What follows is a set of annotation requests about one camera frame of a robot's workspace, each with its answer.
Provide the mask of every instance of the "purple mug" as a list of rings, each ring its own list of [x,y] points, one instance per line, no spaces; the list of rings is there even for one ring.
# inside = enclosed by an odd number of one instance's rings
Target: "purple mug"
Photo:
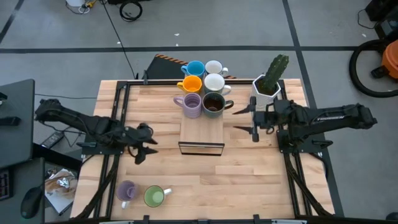
[[[201,114],[201,98],[197,93],[188,93],[184,97],[174,97],[174,103],[182,107],[185,116],[197,118]]]
[[[130,180],[125,180],[120,183],[116,189],[116,196],[122,201],[122,208],[125,209],[129,205],[137,191],[137,186]]]

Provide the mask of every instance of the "gray floor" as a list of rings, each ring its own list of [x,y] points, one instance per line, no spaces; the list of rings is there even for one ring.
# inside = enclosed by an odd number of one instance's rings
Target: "gray floor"
[[[0,1],[0,29],[18,0]],[[288,0],[301,46],[355,46],[376,39],[373,30],[357,25],[356,14],[369,0]],[[122,21],[119,9],[107,5],[125,47],[183,46],[293,46],[282,1],[276,0],[152,0],[142,3],[144,13],[133,23]],[[371,25],[365,14],[361,20]],[[111,21],[100,4],[85,15],[72,14],[62,0],[25,0],[0,43],[0,49],[120,48]],[[142,74],[155,54],[181,60],[217,59],[230,75],[254,78],[265,72],[279,53],[290,56],[284,78],[302,78],[295,51],[214,50],[128,52],[135,73]],[[348,77],[351,52],[303,52],[318,107],[361,103],[370,107],[379,123],[370,130],[344,129],[326,133],[338,191],[347,217],[380,218],[398,211],[394,146],[398,106],[394,98],[375,99],[356,91]],[[380,63],[375,52],[358,60],[362,81],[375,90],[393,90],[389,80],[372,80],[369,71]],[[122,52],[0,54],[0,85],[34,78],[36,92],[63,96],[96,96],[101,80],[133,79]],[[37,106],[41,97],[35,98]],[[63,105],[91,114],[95,100],[60,100]],[[34,141],[52,130],[35,124]],[[69,135],[74,140],[76,135]],[[65,141],[55,150],[70,152]],[[47,221],[59,220],[51,208]]]

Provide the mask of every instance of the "wooden table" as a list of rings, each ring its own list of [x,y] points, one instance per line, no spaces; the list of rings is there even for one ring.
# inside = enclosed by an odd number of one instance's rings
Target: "wooden table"
[[[305,106],[300,80],[284,81],[288,99]],[[116,80],[101,82],[95,115],[110,116],[116,83]],[[126,151],[121,156],[116,187],[124,180],[131,180],[139,186],[139,193],[125,210],[114,197],[112,220],[142,220],[144,215],[150,215],[151,220],[252,219],[253,214],[259,214],[260,218],[294,217],[276,136],[260,131],[260,141],[252,142],[248,133],[233,128],[251,124],[249,113],[232,115],[246,107],[251,89],[249,85],[232,85],[232,89],[226,100],[234,100],[235,105],[224,112],[225,148],[223,155],[217,157],[181,155],[178,140],[182,109],[172,101],[173,97],[182,95],[178,88],[169,85],[131,88],[126,126],[136,127],[141,122],[151,126],[159,143],[153,148],[159,153],[147,156],[138,166]],[[322,162],[308,154],[301,154],[301,159],[308,188],[333,213]],[[98,188],[102,162],[103,156],[98,155],[82,167],[71,217],[83,210]],[[166,196],[161,206],[150,208],[143,201],[143,193],[150,185],[171,188],[173,193]],[[302,194],[297,186],[296,189],[304,214]],[[101,215],[105,214],[107,198],[105,192]]]

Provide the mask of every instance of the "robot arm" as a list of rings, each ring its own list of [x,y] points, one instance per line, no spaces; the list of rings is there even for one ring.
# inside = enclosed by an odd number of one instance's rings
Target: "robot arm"
[[[234,114],[253,112],[253,127],[235,127],[253,134],[253,141],[258,141],[257,127],[267,129],[270,134],[275,125],[289,125],[289,143],[298,145],[314,134],[320,134],[341,128],[369,129],[377,120],[369,108],[360,104],[336,108],[310,109],[289,100],[275,100],[266,106],[265,111],[256,111],[256,98],[251,97],[251,104]]]
[[[144,142],[157,144],[152,139],[153,129],[145,123],[141,123],[137,129],[124,127],[120,121],[109,117],[87,116],[65,108],[55,99],[40,101],[40,106],[35,111],[35,120],[41,123],[45,121],[59,121],[85,132],[98,144],[107,147],[127,146],[138,149],[137,155],[134,156],[136,164],[143,162],[146,154],[157,152],[142,145]]]

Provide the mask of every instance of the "mug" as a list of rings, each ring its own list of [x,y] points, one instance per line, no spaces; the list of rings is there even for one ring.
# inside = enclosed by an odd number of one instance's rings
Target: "mug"
[[[220,75],[228,75],[228,68],[223,68],[223,65],[221,62],[216,61],[216,60],[211,60],[206,63],[205,66],[207,74],[220,74]]]
[[[181,71],[186,75],[195,75],[203,78],[205,74],[205,65],[199,61],[191,61],[188,65],[182,65]]]
[[[201,98],[196,93],[188,93],[184,97],[174,97],[174,103],[182,107],[185,116],[189,118],[197,118],[201,113]]]
[[[125,180],[120,183],[116,189],[116,196],[122,201],[122,208],[125,209],[129,205],[129,202],[134,198],[137,191],[136,185],[130,180]]]
[[[207,93],[202,100],[203,112],[209,118],[217,118],[223,114],[224,110],[228,110],[234,106],[234,101],[225,100],[224,97],[217,93]]]
[[[231,93],[232,88],[229,85],[225,85],[224,78],[219,74],[208,74],[203,82],[205,86],[205,93],[217,92],[225,96]]]
[[[158,207],[164,201],[165,196],[171,193],[172,189],[163,190],[161,187],[153,185],[145,191],[144,202],[152,208]]]
[[[197,76],[190,75],[185,77],[182,82],[177,83],[177,87],[185,93],[200,93],[201,79]]]

